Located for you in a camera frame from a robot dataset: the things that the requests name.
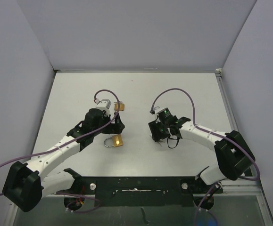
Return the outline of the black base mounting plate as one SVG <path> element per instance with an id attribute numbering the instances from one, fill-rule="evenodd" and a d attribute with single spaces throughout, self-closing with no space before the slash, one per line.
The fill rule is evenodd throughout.
<path id="1" fill-rule="evenodd" d="M 195 177 L 82 177 L 75 178 L 66 194 L 78 194 L 74 203 L 80 206 L 86 195 L 95 198 L 100 207 L 163 207 L 178 205 L 196 207 L 200 199 L 208 209 L 214 205 L 214 194 L 223 193 L 222 185 L 206 185 Z"/>

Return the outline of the brass padlock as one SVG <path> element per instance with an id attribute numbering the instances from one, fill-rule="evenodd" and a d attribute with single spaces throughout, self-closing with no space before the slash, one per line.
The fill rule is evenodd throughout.
<path id="1" fill-rule="evenodd" d="M 114 111 L 124 111 L 125 109 L 125 104 L 123 102 L 114 102 Z"/>
<path id="2" fill-rule="evenodd" d="M 119 135 L 112 135 L 111 137 L 106 138 L 104 140 L 104 146 L 106 148 L 120 147 L 120 146 L 123 146 L 123 145 L 124 145 L 123 139 L 122 139 L 122 136 L 120 134 Z"/>

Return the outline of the aluminium frame rail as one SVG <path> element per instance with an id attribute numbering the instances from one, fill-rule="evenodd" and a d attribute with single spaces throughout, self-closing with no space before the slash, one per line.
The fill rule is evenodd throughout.
<path id="1" fill-rule="evenodd" d="M 225 106 L 225 110 L 229 119 L 230 127 L 234 130 L 239 130 L 238 125 L 236 123 L 234 113 L 232 111 L 224 83 L 223 83 L 223 76 L 222 76 L 222 68 L 215 69 L 215 76 L 217 79 L 217 83 L 221 92 L 221 96 L 223 99 L 223 103 Z M 237 189 L 243 191 L 243 189 L 256 189 L 258 191 L 258 194 L 256 196 L 259 210 L 261 211 L 263 222 L 266 226 L 273 226 L 273 217 L 271 214 L 271 211 L 269 209 L 269 205 L 266 200 L 265 193 L 263 191 L 263 187 L 261 184 L 261 180 L 251 181 L 251 180 L 244 180 L 244 179 L 238 179 L 236 181 L 229 181 L 228 185 L 231 187 L 237 187 Z"/>

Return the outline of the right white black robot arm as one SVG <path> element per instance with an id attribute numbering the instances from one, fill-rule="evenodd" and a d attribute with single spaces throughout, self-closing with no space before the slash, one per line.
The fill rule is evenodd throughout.
<path id="1" fill-rule="evenodd" d="M 157 107 L 150 113 L 156 118 L 149 122 L 155 142 L 173 137 L 176 137 L 177 142 L 187 139 L 215 153 L 217 163 L 203 169 L 195 181 L 196 189 L 202 193 L 211 189 L 213 183 L 225 179 L 237 180 L 255 162 L 250 148 L 238 131 L 224 133 L 199 127 L 189 118 L 172 115 L 168 108 Z"/>

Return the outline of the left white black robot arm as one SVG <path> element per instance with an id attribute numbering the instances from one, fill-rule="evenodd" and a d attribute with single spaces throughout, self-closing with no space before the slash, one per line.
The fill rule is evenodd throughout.
<path id="1" fill-rule="evenodd" d="M 23 212 L 29 212 L 44 195 L 44 179 L 58 165 L 89 146 L 97 135 L 121 134 L 124 128 L 119 111 L 110 116 L 105 110 L 91 108 L 84 120 L 69 130 L 56 146 L 33 155 L 24 163 L 13 163 L 2 189 L 3 195 Z"/>

